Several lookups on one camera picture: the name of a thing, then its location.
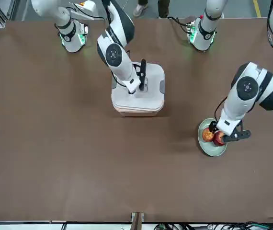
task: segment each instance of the green plate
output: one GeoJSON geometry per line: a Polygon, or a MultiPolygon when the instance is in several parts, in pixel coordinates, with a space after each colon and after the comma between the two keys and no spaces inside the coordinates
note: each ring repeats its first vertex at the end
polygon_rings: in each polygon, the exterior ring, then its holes
{"type": "Polygon", "coordinates": [[[200,144],[200,147],[202,148],[202,150],[206,154],[208,154],[211,157],[218,157],[218,156],[222,155],[225,152],[228,143],[226,143],[226,145],[223,145],[223,146],[216,146],[212,141],[211,142],[205,142],[203,140],[203,130],[205,128],[208,128],[209,124],[212,121],[215,121],[215,119],[207,118],[206,120],[204,120],[199,125],[199,128],[198,128],[198,142],[200,144]]]}

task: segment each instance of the metal bracket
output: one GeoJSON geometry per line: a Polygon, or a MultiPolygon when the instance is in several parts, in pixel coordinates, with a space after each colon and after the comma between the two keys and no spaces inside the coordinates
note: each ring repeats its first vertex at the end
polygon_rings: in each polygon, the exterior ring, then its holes
{"type": "Polygon", "coordinates": [[[142,222],[144,222],[144,213],[133,212],[131,213],[131,228],[130,230],[142,230],[142,222]]]}

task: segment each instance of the apple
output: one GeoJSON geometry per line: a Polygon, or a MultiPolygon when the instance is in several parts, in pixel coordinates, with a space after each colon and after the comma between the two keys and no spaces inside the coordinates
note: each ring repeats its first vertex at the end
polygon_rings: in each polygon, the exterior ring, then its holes
{"type": "Polygon", "coordinates": [[[224,134],[222,131],[217,131],[217,132],[214,134],[213,143],[214,143],[216,146],[223,146],[223,145],[225,145],[226,143],[223,142],[223,139],[222,139],[222,137],[223,137],[224,135],[225,135],[225,134],[224,134]]]}
{"type": "Polygon", "coordinates": [[[214,134],[210,132],[209,128],[205,128],[203,130],[203,140],[205,142],[210,142],[213,140],[213,138],[214,138],[214,134]]]}

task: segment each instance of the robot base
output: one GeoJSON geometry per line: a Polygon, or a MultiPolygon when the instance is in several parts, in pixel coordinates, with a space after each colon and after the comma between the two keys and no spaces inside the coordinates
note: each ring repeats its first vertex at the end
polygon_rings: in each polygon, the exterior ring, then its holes
{"type": "Polygon", "coordinates": [[[70,53],[78,52],[85,45],[89,29],[87,26],[77,20],[74,20],[74,23],[76,25],[76,32],[70,42],[67,42],[60,36],[62,45],[70,53]]]}
{"type": "Polygon", "coordinates": [[[208,40],[204,39],[204,36],[199,32],[198,24],[200,22],[200,18],[197,18],[194,22],[191,22],[187,27],[188,41],[198,50],[198,51],[206,51],[210,48],[213,43],[215,33],[208,40]]]}
{"type": "Polygon", "coordinates": [[[113,107],[123,116],[155,116],[164,105],[165,75],[164,70],[157,64],[146,64],[146,79],[144,91],[139,88],[134,94],[112,80],[113,107]]]}

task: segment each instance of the brown table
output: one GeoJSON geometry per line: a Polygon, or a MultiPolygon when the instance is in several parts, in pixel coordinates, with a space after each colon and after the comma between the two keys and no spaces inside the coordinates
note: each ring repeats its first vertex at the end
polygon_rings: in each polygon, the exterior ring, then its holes
{"type": "Polygon", "coordinates": [[[61,47],[53,23],[0,30],[0,220],[272,221],[273,112],[244,120],[252,137],[210,158],[197,126],[213,117],[238,67],[273,71],[265,19],[224,19],[206,53],[168,20],[135,20],[131,59],[159,63],[166,101],[153,118],[123,118],[96,51],[61,47]]]}

